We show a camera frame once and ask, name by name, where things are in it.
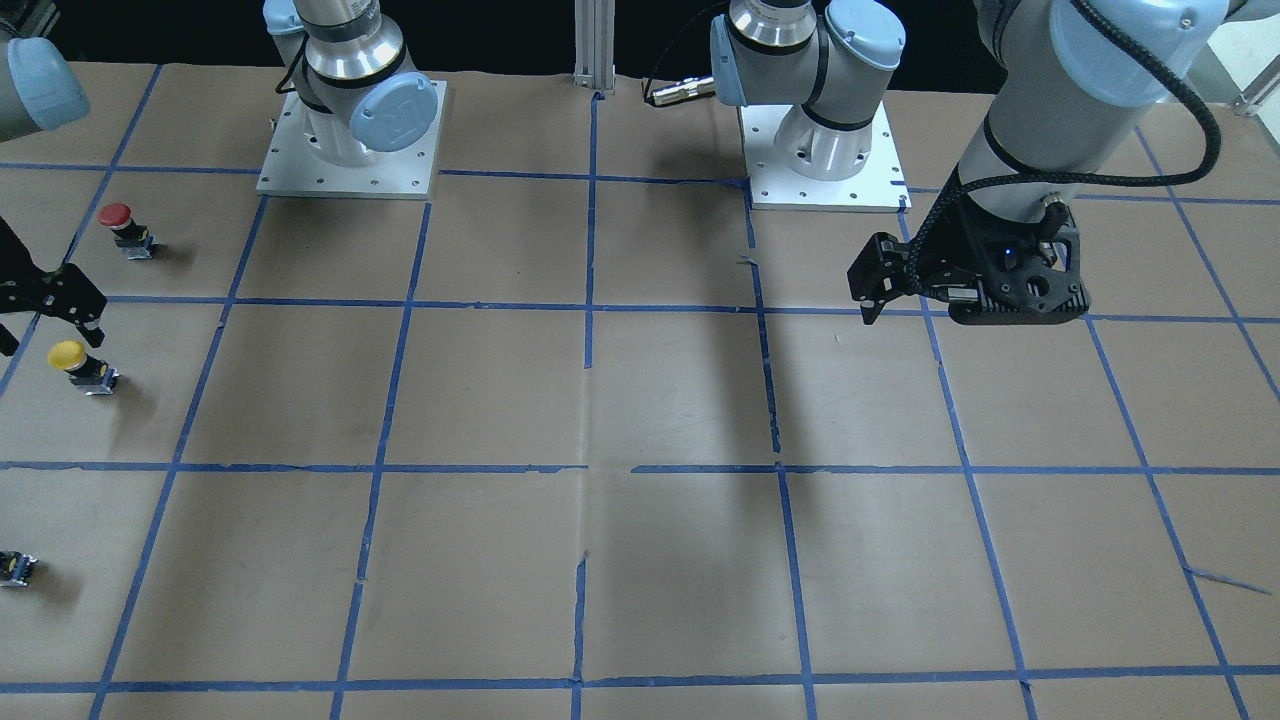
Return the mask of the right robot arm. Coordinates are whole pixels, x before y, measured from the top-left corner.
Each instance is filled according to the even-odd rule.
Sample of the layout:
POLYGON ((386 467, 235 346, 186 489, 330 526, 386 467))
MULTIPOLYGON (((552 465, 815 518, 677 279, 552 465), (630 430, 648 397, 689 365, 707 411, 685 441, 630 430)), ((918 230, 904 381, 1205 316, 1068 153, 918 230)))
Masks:
MULTIPOLYGON (((428 200, 447 83, 411 58, 379 1, 264 1, 262 18, 284 63, 256 191, 268 197, 428 200)), ((87 117, 90 101, 47 38, 3 19, 3 143, 87 117)), ((128 259, 152 256, 155 236, 124 205, 99 220, 128 259)), ((73 263, 45 270, 3 219, 1 310, 69 322, 92 347, 105 295, 73 263)))

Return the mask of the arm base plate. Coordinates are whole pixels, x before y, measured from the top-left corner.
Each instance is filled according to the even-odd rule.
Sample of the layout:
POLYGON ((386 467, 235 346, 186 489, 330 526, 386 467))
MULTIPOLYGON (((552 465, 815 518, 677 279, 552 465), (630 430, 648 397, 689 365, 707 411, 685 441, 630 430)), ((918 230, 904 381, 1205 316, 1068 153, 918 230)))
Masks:
POLYGON ((296 95, 285 97, 256 191, 271 197, 392 199, 428 201, 436 174, 448 83, 434 79, 440 106, 424 137, 396 152, 375 152, 332 114, 317 113, 296 95))
POLYGON ((818 126, 801 108, 739 109, 751 204, 786 211, 897 213, 913 206, 881 104, 854 131, 818 126))

